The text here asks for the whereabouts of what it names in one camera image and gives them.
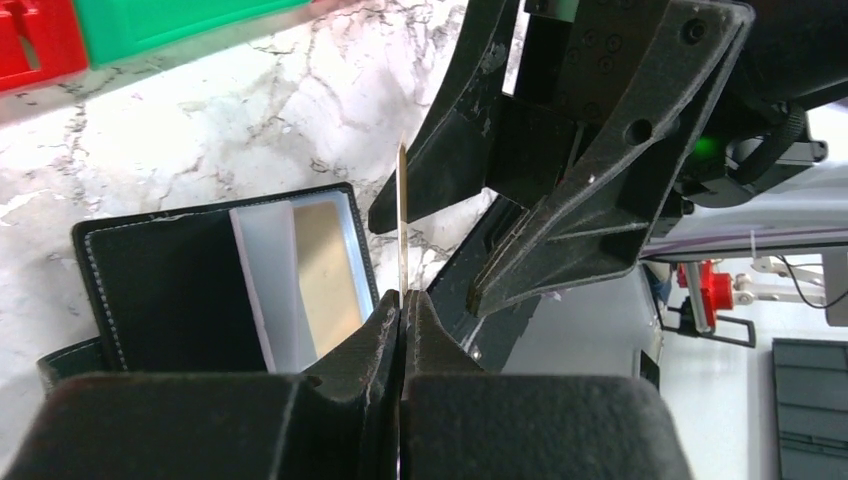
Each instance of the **black wallet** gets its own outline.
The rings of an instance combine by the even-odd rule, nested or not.
[[[73,242],[100,337],[41,359],[46,390],[90,371],[266,371],[229,211],[329,191],[344,193],[350,203],[376,304],[367,243],[347,183],[82,222]]]

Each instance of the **metal rod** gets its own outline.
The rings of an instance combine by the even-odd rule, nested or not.
[[[686,274],[686,284],[689,286],[689,300],[692,302],[692,316],[695,318],[695,328],[700,333],[710,331],[707,324],[707,310],[704,299],[701,298],[701,265],[700,263],[684,263],[683,272]]]

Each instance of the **white marble surface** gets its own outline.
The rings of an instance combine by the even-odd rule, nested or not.
[[[464,3],[368,0],[270,36],[304,13],[266,18],[0,98],[0,471],[41,402],[35,361],[96,334],[71,227],[338,181],[364,217],[438,90]],[[412,226],[414,287],[491,199]],[[394,240],[368,242],[384,291]]]

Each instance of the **screw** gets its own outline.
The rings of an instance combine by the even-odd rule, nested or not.
[[[583,114],[586,115],[586,118],[594,120],[601,116],[601,107],[594,102],[587,103],[586,106],[583,107]]]
[[[610,53],[615,53],[621,50],[621,36],[620,35],[610,35],[607,37],[607,51]]]
[[[595,31],[586,30],[586,33],[583,34],[583,45],[591,48],[594,47],[596,43],[598,43],[598,36],[595,34]]]
[[[572,65],[576,65],[577,62],[580,61],[580,50],[577,50],[576,48],[572,48],[571,50],[568,51],[568,53],[565,54],[565,58],[566,58],[566,60],[568,60],[568,63],[570,63]]]
[[[614,64],[612,61],[612,57],[601,57],[601,59],[598,60],[598,68],[604,75],[611,72],[613,66]]]

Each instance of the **cable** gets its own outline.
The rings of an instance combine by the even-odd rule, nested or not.
[[[805,297],[804,293],[801,291],[801,286],[798,284],[798,279],[795,278],[795,271],[792,269],[798,267],[799,265],[792,265],[786,260],[786,257],[784,257],[783,255],[777,255],[777,258],[786,265],[786,270],[789,271],[789,276],[792,277],[792,283],[795,284],[795,290],[798,292],[798,296],[801,297],[801,301],[806,303],[808,307],[815,308],[816,310],[827,310],[828,308],[844,300],[845,297],[848,297],[848,290],[846,290],[842,292],[841,295],[836,297],[836,299],[832,302],[826,303],[824,305],[816,305],[815,303],[807,300],[807,297]]]

